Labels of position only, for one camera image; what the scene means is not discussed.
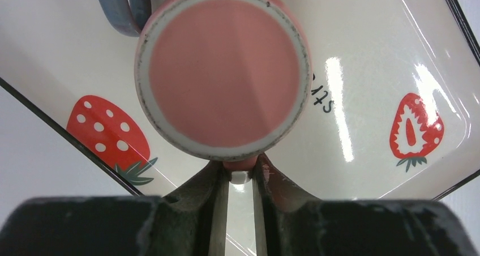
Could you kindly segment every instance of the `white background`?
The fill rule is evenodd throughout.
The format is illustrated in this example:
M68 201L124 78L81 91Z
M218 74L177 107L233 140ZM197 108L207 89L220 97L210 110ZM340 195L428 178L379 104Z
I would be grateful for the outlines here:
M473 32L480 36L480 0L459 1ZM0 158L0 223L15 206L30 197L129 195L2 88ZM476 178L443 199L461 218L477 250L480 250L479 191L480 178Z

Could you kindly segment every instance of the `red strawberry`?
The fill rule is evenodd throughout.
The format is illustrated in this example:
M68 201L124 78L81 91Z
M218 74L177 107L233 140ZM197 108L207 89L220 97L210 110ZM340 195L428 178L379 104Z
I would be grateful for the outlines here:
M67 131L133 185L152 178L140 177L157 158L148 161L150 147L139 126L122 109L98 96L77 101Z
M443 121L436 108L429 109L414 93L408 93L398 106L390 133L390 148L395 157L401 159L397 166L407 162L406 172L410 165L427 163L425 156L442 141Z

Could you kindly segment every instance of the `mug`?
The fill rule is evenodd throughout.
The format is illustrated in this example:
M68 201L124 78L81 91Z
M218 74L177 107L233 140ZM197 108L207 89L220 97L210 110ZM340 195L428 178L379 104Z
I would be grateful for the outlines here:
M252 167L299 119L312 68L302 30L280 0L166 0L147 22L149 0L100 2L120 33L135 36L144 25L139 101L180 150Z

